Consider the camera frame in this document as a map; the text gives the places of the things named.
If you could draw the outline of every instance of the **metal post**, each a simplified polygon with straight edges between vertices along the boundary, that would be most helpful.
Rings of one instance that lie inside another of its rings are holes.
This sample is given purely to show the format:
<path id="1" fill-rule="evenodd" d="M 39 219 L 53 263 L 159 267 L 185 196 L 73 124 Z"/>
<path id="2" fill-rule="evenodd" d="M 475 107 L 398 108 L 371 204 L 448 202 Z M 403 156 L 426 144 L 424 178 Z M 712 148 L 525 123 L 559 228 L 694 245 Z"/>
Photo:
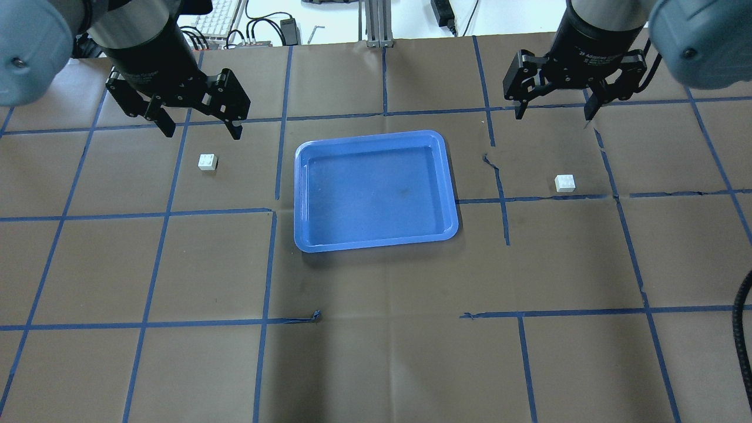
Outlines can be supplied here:
<path id="1" fill-rule="evenodd" d="M 365 32 L 369 47 L 392 47 L 392 2 L 391 0 L 365 1 Z"/>

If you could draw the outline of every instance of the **table surface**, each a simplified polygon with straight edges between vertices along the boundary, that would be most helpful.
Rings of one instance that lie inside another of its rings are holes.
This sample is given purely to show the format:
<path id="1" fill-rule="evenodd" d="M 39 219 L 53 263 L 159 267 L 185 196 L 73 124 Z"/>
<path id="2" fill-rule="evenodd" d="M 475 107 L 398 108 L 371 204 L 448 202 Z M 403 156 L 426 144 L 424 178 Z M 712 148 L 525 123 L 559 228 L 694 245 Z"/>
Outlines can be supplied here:
<path id="1" fill-rule="evenodd" d="M 509 60 L 552 36 L 204 52 L 252 99 L 239 141 L 124 116 L 106 59 L 1 110 L 3 422 L 750 421 L 752 84 L 661 68 L 590 124 L 578 91 L 515 120 Z M 302 253 L 295 149 L 414 129 L 446 139 L 458 234 Z"/>

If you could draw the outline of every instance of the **white floor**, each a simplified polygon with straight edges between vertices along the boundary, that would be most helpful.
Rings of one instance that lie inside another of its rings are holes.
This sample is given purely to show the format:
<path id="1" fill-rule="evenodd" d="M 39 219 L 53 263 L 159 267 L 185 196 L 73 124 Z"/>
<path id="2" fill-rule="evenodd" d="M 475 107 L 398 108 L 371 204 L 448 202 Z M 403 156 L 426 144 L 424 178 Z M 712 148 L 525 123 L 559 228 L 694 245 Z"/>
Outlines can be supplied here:
<path id="1" fill-rule="evenodd" d="M 458 31 L 462 34 L 475 0 L 450 2 Z M 556 31 L 565 5 L 566 0 L 480 0 L 467 33 L 489 35 Z M 315 5 L 301 0 L 248 0 L 248 10 L 255 17 L 276 11 L 292 14 L 300 26 L 303 43 L 308 43 L 315 26 L 324 28 L 316 30 L 311 44 L 358 40 L 358 3 L 355 1 L 349 4 Z M 278 15 L 275 20 L 279 21 L 280 18 L 284 18 L 284 15 Z M 240 22 L 239 27 L 243 31 L 247 21 L 244 16 Z M 392 25 L 395 39 L 452 36 L 446 28 L 438 27 L 430 0 L 392 0 Z M 274 45 L 279 45 L 277 35 L 267 25 L 259 24 L 256 27 L 256 39 L 271 40 Z"/>

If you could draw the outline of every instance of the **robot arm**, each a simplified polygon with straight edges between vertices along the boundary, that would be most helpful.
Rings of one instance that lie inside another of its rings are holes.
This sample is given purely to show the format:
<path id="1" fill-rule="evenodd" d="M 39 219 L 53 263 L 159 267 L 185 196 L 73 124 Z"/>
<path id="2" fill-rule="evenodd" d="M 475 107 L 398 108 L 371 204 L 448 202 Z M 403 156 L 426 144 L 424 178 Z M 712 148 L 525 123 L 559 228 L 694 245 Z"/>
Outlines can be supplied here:
<path id="1" fill-rule="evenodd" d="M 67 63 L 73 35 L 88 30 L 114 64 L 105 85 L 127 115 L 144 116 L 172 136 L 175 123 L 163 106 L 191 107 L 221 119 L 240 139 L 248 96 L 231 70 L 213 77 L 199 70 L 164 0 L 0 4 L 0 105 L 41 97 Z"/>
<path id="2" fill-rule="evenodd" d="M 648 18 L 652 45 L 680 83 L 717 89 L 752 79 L 750 0 L 567 0 L 550 51 L 537 57 L 520 50 L 504 78 L 517 119 L 531 100 L 558 89 L 592 91 L 588 120 L 602 105 L 642 91 L 647 51 L 629 48 Z"/>

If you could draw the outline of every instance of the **keyboard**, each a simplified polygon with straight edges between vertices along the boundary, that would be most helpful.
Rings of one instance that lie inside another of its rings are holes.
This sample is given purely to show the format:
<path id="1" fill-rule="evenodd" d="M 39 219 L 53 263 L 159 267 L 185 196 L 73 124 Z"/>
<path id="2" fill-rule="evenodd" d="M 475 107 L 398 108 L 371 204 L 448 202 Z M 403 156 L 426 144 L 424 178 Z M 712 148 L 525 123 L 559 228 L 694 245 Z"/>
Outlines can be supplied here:
<path id="1" fill-rule="evenodd" d="M 213 0 L 214 10 L 207 15 L 192 18 L 191 26 L 195 26 L 212 44 L 225 44 L 227 33 L 234 29 L 235 21 L 241 13 L 243 0 Z"/>

